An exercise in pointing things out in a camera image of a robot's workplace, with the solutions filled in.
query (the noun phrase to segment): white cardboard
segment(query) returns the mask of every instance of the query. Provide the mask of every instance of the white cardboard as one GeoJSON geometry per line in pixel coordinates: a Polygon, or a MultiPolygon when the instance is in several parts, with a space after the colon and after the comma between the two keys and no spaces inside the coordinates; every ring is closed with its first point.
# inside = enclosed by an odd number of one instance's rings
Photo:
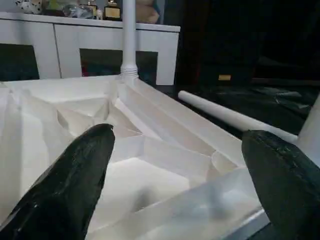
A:
{"type": "Polygon", "coordinates": [[[114,151],[88,239],[192,239],[197,233],[205,240],[247,226],[253,234],[266,224],[255,221],[264,213],[248,171],[239,169],[245,167],[241,141],[139,80],[129,85],[116,78],[1,85],[0,221],[75,137],[109,123],[114,151]],[[222,211],[223,221],[207,209],[222,211]]]}

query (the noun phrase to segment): black plastic sheet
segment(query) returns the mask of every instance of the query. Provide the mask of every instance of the black plastic sheet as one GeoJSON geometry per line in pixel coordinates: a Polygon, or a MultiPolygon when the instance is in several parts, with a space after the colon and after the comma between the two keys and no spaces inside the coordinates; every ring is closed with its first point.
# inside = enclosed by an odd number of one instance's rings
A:
{"type": "Polygon", "coordinates": [[[200,86],[186,90],[295,135],[301,131],[319,94],[310,88],[200,86]]]}

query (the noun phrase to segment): decorative item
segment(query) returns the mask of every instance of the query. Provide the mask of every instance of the decorative item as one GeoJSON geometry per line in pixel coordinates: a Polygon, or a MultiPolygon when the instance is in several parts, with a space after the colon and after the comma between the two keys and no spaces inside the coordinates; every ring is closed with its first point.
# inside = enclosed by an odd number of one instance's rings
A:
{"type": "Polygon", "coordinates": [[[64,17],[63,8],[66,3],[60,0],[44,0],[44,14],[49,16],[64,17]]]}
{"type": "Polygon", "coordinates": [[[25,14],[40,14],[42,12],[42,0],[14,0],[14,3],[25,14]]]}
{"type": "Polygon", "coordinates": [[[97,4],[96,0],[88,0],[87,4],[81,4],[80,6],[85,6],[86,8],[92,9],[93,18],[95,19],[97,17],[97,4]]]}
{"type": "Polygon", "coordinates": [[[101,9],[98,9],[96,11],[96,19],[97,20],[103,20],[104,19],[104,13],[101,11],[101,9]]]}
{"type": "Polygon", "coordinates": [[[93,9],[85,4],[75,5],[68,4],[64,6],[63,13],[66,17],[69,18],[78,18],[78,19],[94,19],[93,9]]]}
{"type": "Polygon", "coordinates": [[[116,0],[108,0],[104,7],[104,19],[111,21],[121,21],[121,10],[116,0]]]}
{"type": "Polygon", "coordinates": [[[159,19],[159,13],[153,6],[136,4],[135,10],[137,23],[156,24],[159,19]]]}

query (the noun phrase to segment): white cylindrical tube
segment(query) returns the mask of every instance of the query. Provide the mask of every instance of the white cylindrical tube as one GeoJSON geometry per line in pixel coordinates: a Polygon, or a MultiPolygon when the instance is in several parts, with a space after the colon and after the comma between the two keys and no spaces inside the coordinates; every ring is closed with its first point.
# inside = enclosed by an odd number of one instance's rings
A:
{"type": "Polygon", "coordinates": [[[320,95],[302,127],[296,145],[320,167],[320,95]]]}
{"type": "Polygon", "coordinates": [[[225,122],[226,124],[229,124],[230,126],[240,131],[265,130],[279,136],[280,138],[290,143],[294,143],[298,138],[298,136],[292,133],[286,132],[280,128],[271,126],[247,115],[233,111],[227,107],[208,101],[189,92],[180,91],[178,97],[182,101],[204,111],[205,113],[225,122]]]}
{"type": "Polygon", "coordinates": [[[122,6],[123,20],[123,57],[121,75],[124,78],[138,77],[136,64],[136,1],[124,0],[122,6]]]}

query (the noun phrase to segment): yellow label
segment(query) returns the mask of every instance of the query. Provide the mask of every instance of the yellow label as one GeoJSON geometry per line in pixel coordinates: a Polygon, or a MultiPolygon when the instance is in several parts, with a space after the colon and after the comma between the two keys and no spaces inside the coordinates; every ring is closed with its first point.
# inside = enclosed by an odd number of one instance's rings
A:
{"type": "Polygon", "coordinates": [[[120,18],[120,9],[119,8],[106,7],[105,8],[105,16],[107,18],[119,19],[120,18]]]}
{"type": "Polygon", "coordinates": [[[219,81],[230,81],[231,80],[231,75],[219,75],[218,80],[219,81]]]}

